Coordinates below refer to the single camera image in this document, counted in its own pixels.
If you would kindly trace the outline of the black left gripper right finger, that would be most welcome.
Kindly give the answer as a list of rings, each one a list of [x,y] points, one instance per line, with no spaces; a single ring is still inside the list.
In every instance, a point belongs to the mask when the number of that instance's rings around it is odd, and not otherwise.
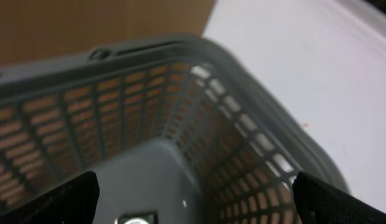
[[[305,172],[292,188],[302,224],[386,224],[386,213]]]

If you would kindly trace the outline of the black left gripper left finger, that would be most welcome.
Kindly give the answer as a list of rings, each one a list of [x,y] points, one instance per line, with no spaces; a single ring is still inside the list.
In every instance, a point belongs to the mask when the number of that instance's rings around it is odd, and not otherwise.
[[[87,171],[0,215],[0,224],[92,224],[99,196],[97,175]]]

